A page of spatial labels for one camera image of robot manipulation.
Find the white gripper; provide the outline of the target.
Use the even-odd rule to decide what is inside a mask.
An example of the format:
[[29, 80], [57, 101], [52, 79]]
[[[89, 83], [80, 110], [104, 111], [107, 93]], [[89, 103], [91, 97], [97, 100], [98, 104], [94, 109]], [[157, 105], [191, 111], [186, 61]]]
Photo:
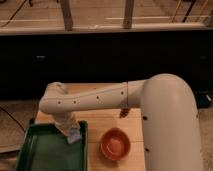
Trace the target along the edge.
[[55, 117], [54, 124], [63, 134], [68, 134], [71, 129], [80, 129], [75, 117]]

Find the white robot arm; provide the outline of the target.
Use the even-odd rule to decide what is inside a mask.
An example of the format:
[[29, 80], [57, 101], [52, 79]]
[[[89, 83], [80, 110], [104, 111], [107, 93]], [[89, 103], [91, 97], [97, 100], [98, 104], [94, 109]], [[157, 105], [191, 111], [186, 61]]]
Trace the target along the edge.
[[157, 74], [74, 94], [53, 82], [39, 102], [39, 110], [57, 125], [74, 111], [126, 108], [142, 113], [146, 171], [204, 171], [195, 96], [177, 75]]

